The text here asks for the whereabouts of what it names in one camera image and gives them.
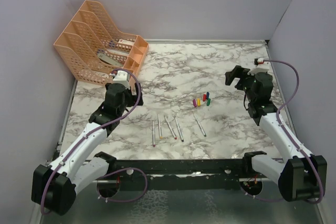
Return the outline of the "white pen purple end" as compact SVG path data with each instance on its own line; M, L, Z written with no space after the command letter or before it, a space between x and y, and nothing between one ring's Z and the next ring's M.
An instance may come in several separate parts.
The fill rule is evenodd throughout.
M156 143L155 143L155 124L154 121L152 121L152 146L155 147Z

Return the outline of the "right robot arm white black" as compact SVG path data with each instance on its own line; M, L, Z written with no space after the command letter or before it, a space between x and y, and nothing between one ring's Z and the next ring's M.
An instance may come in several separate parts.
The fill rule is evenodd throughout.
M274 85L268 67L264 64L254 69L235 66L225 73L225 84L231 85L234 79L238 79L235 88L244 91L248 100L250 117L270 137L283 160L280 163L264 152L245 153L242 173L246 177L263 174L278 186L286 201L320 202L325 193L327 161L305 148L284 122L271 101Z

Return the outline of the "white pen yellow end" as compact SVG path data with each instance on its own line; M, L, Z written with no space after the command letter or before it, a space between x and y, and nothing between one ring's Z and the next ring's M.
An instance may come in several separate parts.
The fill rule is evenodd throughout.
M160 137L160 139L162 139L163 138L163 135L162 135L162 127L161 127L161 120L160 120L160 115L159 114L157 114L157 122L158 122L158 129L159 129L159 137Z

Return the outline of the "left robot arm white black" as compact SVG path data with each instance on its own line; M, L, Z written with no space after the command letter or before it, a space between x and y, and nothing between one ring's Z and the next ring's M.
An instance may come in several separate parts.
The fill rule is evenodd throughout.
M105 100L89 118L83 132L71 146L49 165L39 165L33 172L31 199L40 205L42 215L64 215L77 195L97 178L110 179L116 166L112 156L101 153L88 164L84 161L137 106L143 105L141 85L135 83L136 95L122 82L106 84Z

